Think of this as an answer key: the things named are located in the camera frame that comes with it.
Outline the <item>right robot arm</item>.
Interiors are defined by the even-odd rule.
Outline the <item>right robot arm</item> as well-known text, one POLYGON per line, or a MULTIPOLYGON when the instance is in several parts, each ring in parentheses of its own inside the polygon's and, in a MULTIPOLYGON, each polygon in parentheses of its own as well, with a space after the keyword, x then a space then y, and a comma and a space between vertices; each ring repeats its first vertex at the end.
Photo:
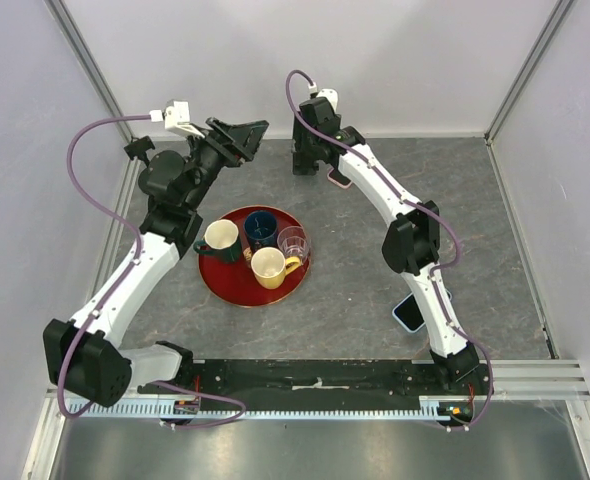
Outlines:
POLYGON ((490 393, 492 374, 480 366, 481 349, 461 328, 444 286, 437 205, 410 194, 356 129, 342 128, 329 98, 318 93, 293 112, 293 171, 312 172, 320 161, 332 166, 359 188, 388 227, 382 255, 407 283, 426 326, 435 386, 452 394, 471 383, 478 394, 490 393))

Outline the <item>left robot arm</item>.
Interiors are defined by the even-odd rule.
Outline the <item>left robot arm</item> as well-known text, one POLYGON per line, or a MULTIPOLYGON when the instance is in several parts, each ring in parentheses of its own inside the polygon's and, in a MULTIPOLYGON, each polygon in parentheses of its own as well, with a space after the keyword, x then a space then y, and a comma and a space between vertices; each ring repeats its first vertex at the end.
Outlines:
POLYGON ((197 209, 221 170, 252 161, 268 127, 266 120, 227 124, 211 117, 185 132, 187 155, 158 152, 149 137, 126 146, 128 157, 144 164, 138 187, 148 211, 138 227, 117 219, 134 235, 129 253, 84 307, 44 329, 48 374, 60 404, 70 392, 89 405, 111 407, 127 390, 156 381, 173 393, 191 388, 191 351, 165 341, 131 350, 121 343, 144 301, 192 247, 202 224, 197 209))

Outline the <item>black round-base phone holder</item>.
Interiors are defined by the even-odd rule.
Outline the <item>black round-base phone holder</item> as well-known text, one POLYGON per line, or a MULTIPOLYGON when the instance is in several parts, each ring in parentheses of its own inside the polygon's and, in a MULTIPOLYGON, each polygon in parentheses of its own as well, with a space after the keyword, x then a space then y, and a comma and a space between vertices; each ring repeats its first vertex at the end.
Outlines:
POLYGON ((131 161, 139 160, 143 162, 146 167, 150 164, 148 152, 154 149, 155 145, 149 136, 140 138, 132 137, 130 142, 123 148, 131 161))

